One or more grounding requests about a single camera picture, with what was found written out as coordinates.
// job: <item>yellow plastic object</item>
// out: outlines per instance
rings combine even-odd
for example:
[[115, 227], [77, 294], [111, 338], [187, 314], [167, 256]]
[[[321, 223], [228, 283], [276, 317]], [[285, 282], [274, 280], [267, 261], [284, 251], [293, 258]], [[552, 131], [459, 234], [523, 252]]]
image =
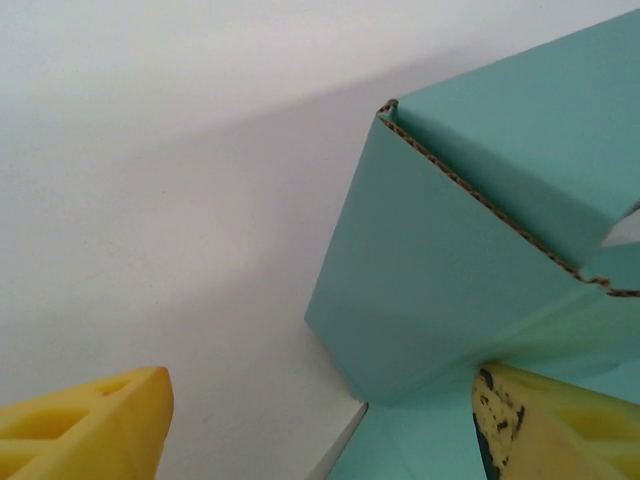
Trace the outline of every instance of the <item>yellow plastic object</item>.
[[502, 365], [472, 403], [488, 480], [640, 479], [639, 405]]
[[148, 367], [0, 409], [0, 480], [151, 480], [173, 416]]

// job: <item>corrugated cardboard edge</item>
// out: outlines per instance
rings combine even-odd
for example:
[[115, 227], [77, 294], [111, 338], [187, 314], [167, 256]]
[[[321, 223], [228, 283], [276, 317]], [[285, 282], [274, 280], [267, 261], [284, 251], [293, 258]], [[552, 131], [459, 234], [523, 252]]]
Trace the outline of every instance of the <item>corrugated cardboard edge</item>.
[[438, 169], [444, 173], [447, 177], [457, 183], [460, 187], [462, 187], [467, 193], [469, 193], [473, 198], [475, 198], [478, 202], [487, 207], [494, 215], [496, 215], [500, 220], [509, 225], [513, 230], [518, 232], [518, 234], [524, 238], [531, 245], [536, 247], [542, 253], [544, 253], [551, 261], [555, 264], [562, 267], [569, 275], [574, 277], [576, 280], [586, 283], [586, 284], [596, 284], [601, 286], [607, 295], [612, 297], [638, 297], [640, 298], [640, 291], [638, 290], [624, 290], [611, 287], [611, 281], [607, 278], [603, 277], [595, 277], [592, 279], [585, 278], [582, 274], [576, 270], [575, 268], [568, 265], [564, 262], [558, 255], [553, 253], [547, 246], [545, 246], [540, 240], [534, 237], [531, 233], [525, 230], [521, 225], [519, 225], [514, 219], [509, 217], [506, 213], [500, 210], [495, 204], [489, 201], [486, 197], [484, 197], [480, 192], [475, 190], [469, 183], [467, 183], [463, 178], [461, 178], [458, 174], [456, 174], [453, 170], [451, 170], [447, 165], [442, 163], [435, 155], [429, 152], [422, 144], [420, 144], [417, 140], [415, 140], [411, 135], [405, 132], [402, 128], [400, 128], [394, 121], [386, 118], [385, 115], [389, 115], [391, 118], [395, 118], [396, 110], [398, 107], [398, 100], [389, 100], [382, 108], [380, 108], [377, 112], [377, 117], [384, 123], [384, 125], [389, 128], [393, 133], [398, 135], [402, 140], [404, 140], [409, 146], [418, 151], [425, 159], [431, 162], [433, 165], [438, 167]]

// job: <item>cardboard box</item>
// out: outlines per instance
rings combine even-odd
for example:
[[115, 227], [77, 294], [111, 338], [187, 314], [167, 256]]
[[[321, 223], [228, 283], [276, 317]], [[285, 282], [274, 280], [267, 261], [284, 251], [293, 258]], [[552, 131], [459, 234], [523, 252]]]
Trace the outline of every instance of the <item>cardboard box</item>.
[[640, 198], [638, 45], [640, 10], [378, 112], [306, 316], [370, 403], [333, 478], [481, 478], [485, 361], [640, 401], [640, 244], [600, 248]]

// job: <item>white surface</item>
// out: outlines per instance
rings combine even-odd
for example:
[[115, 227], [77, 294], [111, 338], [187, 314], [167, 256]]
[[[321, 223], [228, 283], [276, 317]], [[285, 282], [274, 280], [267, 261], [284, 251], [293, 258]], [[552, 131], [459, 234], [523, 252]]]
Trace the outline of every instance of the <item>white surface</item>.
[[0, 3], [0, 403], [165, 364], [160, 478], [301, 479], [359, 407], [302, 317], [375, 108], [640, 5], [224, 3]]

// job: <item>hole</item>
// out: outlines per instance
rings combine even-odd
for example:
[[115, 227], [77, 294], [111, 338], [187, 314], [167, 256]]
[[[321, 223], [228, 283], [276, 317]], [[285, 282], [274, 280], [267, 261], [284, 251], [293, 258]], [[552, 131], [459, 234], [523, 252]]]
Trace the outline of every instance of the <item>hole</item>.
[[608, 458], [611, 465], [630, 479], [640, 479], [640, 455], [615, 455]]
[[5, 440], [55, 440], [89, 414], [86, 408], [42, 410], [22, 417], [0, 432]]
[[571, 408], [560, 417], [585, 440], [640, 440], [640, 428], [622, 413], [606, 408]]
[[8, 480], [18, 473], [33, 457], [19, 455], [0, 455], [0, 480]]
[[103, 396], [111, 395], [112, 393], [116, 393], [119, 390], [122, 390], [129, 384], [129, 380], [116, 380], [115, 382], [107, 383], [105, 385], [101, 385], [96, 390], [102, 393]]

